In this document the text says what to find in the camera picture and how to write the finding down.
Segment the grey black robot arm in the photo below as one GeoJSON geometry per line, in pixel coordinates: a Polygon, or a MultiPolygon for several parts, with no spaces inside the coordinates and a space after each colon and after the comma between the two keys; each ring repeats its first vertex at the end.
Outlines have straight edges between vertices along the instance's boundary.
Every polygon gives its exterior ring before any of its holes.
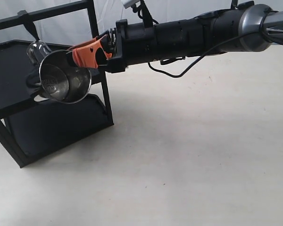
{"type": "Polygon", "coordinates": [[[283,45],[283,11],[253,1],[233,1],[230,8],[191,19],[158,23],[142,0],[123,2],[141,19],[116,22],[114,29],[71,47],[67,62],[81,68],[123,72],[130,65],[159,61],[170,64],[187,57],[228,52],[261,52],[272,43],[283,45]]]}

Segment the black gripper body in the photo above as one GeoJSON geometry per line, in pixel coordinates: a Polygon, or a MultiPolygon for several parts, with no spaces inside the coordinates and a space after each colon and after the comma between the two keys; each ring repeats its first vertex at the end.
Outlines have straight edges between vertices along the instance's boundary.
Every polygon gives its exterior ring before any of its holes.
{"type": "Polygon", "coordinates": [[[115,52],[106,71],[120,73],[130,65],[177,57],[200,56],[212,46],[210,27],[199,20],[155,24],[116,22],[115,52]]]}

